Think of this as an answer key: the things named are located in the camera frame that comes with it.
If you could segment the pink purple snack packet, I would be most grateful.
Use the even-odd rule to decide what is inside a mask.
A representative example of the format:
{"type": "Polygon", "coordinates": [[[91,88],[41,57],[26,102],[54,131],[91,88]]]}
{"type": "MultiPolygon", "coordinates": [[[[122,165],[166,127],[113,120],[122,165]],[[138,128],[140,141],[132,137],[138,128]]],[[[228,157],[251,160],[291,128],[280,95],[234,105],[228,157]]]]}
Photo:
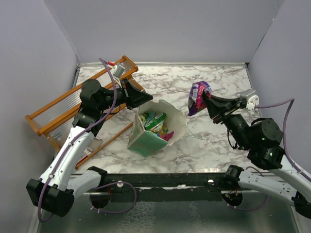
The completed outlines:
{"type": "Polygon", "coordinates": [[[210,85],[205,81],[192,84],[188,98],[188,116],[193,116],[206,108],[204,97],[210,98],[211,92],[210,85]]]}

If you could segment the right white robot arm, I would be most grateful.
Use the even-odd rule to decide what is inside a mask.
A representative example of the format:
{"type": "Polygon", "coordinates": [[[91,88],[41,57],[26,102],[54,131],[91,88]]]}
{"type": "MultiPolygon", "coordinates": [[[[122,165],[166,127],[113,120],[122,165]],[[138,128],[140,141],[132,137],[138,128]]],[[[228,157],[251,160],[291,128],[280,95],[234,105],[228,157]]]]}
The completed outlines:
{"type": "Polygon", "coordinates": [[[229,190],[253,189],[269,196],[278,197],[294,207],[300,215],[311,217],[311,176],[290,158],[285,144],[285,127],[280,128],[272,118],[258,118],[250,125],[238,109],[259,109],[259,97],[249,89],[238,98],[225,99],[204,94],[203,101],[213,123],[224,124],[227,133],[236,141],[235,148],[248,151],[247,158],[256,167],[278,176],[277,182],[259,176],[239,166],[230,165],[223,184],[229,190]]]}

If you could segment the green paper gift bag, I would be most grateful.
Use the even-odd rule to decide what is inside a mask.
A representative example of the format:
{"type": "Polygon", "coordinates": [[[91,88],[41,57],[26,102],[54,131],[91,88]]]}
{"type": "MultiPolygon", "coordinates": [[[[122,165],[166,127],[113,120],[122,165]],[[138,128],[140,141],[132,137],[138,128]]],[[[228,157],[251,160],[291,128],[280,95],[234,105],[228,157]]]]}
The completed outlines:
{"type": "Polygon", "coordinates": [[[148,157],[187,133],[186,116],[165,100],[149,101],[134,116],[127,149],[148,157]]]}

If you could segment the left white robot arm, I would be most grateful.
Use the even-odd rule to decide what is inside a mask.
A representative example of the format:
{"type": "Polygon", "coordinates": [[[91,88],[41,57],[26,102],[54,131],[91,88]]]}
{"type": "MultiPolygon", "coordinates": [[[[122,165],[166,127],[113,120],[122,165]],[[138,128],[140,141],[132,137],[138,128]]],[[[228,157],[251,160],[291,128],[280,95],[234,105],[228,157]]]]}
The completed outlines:
{"type": "Polygon", "coordinates": [[[106,189],[105,170],[93,166],[75,179],[71,179],[71,174],[116,106],[125,104],[128,109],[137,108],[153,96],[134,87],[126,78],[113,90],[102,87],[96,79],[89,79],[82,84],[80,99],[80,108],[59,153],[39,179],[30,179],[26,185],[41,222],[44,221],[42,210],[64,217],[82,194],[91,189],[98,192],[106,189]]]}

